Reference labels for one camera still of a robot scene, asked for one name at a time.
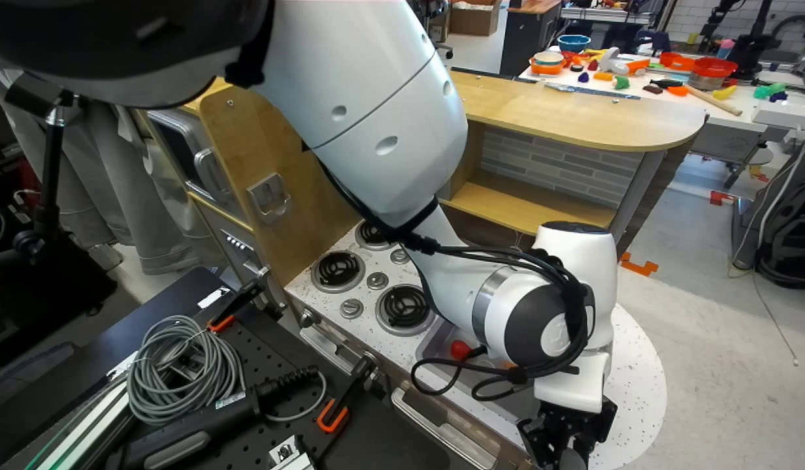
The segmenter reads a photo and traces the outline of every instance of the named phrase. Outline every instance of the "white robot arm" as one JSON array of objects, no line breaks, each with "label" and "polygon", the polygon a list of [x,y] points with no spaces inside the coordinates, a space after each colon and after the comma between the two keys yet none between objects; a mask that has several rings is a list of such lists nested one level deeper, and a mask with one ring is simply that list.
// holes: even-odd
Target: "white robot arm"
[{"label": "white robot arm", "polygon": [[[527,257],[462,247],[433,197],[462,157],[467,120],[406,0],[87,0],[78,8],[0,0],[0,64],[130,108],[190,100],[223,74],[259,91],[362,215],[408,228],[408,240],[420,248],[426,240],[411,260],[447,321],[527,380],[541,377],[536,398],[602,412],[613,240],[564,224],[538,236],[538,248],[578,266],[595,303],[582,298],[590,291],[561,301],[568,285],[556,279],[568,273],[556,278],[545,270],[551,262],[536,266]],[[564,371],[578,352],[578,371]]]}]

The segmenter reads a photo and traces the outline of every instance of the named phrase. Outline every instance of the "coiled cable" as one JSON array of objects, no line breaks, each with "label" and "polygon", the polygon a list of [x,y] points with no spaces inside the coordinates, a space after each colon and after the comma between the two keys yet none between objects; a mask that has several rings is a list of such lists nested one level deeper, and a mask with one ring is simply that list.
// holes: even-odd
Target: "coiled cable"
[{"label": "coiled cable", "polygon": [[127,373],[130,412],[148,427],[170,423],[237,392],[246,392],[237,352],[189,317],[156,321],[143,335]]}]

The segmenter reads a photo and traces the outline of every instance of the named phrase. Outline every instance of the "shelf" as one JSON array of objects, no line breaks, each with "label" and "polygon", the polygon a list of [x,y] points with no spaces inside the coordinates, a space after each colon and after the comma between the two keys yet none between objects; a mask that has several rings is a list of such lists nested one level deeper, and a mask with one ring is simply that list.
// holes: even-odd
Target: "shelf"
[{"label": "shelf", "polygon": [[445,202],[470,218],[509,228],[523,236],[536,236],[544,223],[586,223],[609,228],[613,221],[611,209],[578,202],[553,191],[544,191],[527,184],[497,177],[492,172],[475,172]]}]

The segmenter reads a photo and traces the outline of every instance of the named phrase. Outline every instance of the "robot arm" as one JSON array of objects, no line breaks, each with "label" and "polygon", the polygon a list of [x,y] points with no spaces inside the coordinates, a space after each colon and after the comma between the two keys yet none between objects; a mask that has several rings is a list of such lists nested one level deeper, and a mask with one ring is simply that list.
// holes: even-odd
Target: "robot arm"
[{"label": "robot arm", "polygon": [[[33,46],[20,42],[23,35],[37,35]],[[466,252],[433,197],[462,157],[467,120],[447,69],[406,0],[281,0],[277,6],[272,0],[87,0],[78,6],[58,0],[45,8],[0,0],[0,60],[37,70],[78,94],[130,108],[183,103],[216,74],[241,76],[243,86],[267,97],[291,120],[362,211],[389,228],[415,221],[411,231],[417,240]],[[568,228],[545,232],[541,247],[595,240],[602,248],[594,262],[611,265],[611,273],[603,273],[611,283],[595,294],[598,311],[578,318],[582,342],[588,330],[603,332],[588,342],[588,350],[603,359],[602,368],[590,368],[595,386],[586,394],[594,398],[588,405],[561,401],[561,405],[598,412],[611,346],[613,243],[611,236]],[[571,318],[564,317],[561,285],[551,285],[532,270],[517,270],[517,262],[505,265],[505,257],[509,260],[501,253],[470,262],[447,252],[411,253],[433,308],[447,321],[475,335],[493,356],[526,368],[530,380],[545,377],[571,363],[564,356],[571,356],[578,338]],[[602,278],[594,266],[578,274]],[[561,386],[571,385],[553,385],[538,394],[568,398]]]}]

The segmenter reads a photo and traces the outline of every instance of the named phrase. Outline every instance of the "wall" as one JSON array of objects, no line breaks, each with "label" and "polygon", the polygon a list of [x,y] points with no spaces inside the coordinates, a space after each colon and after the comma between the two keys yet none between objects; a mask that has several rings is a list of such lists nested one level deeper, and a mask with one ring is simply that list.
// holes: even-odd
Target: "wall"
[{"label": "wall", "polygon": [[480,170],[569,194],[598,207],[617,209],[639,164],[639,155],[609,155],[578,149],[545,140],[530,140],[487,129]]},{"label": "wall", "polygon": [[[688,35],[698,35],[705,26],[705,22],[709,22],[709,17],[715,6],[718,6],[718,0],[676,0],[676,8],[673,8],[668,26],[666,26],[668,38],[673,42],[685,42]],[[741,8],[735,8],[722,22],[715,35],[722,35],[722,38],[747,35],[752,22],[757,19],[757,12],[761,12],[761,0],[747,0]],[[773,0],[766,33],[771,33],[778,22],[785,22],[794,13],[805,13],[805,0]],[[787,42],[801,42],[798,33],[785,35],[785,40]]]}]

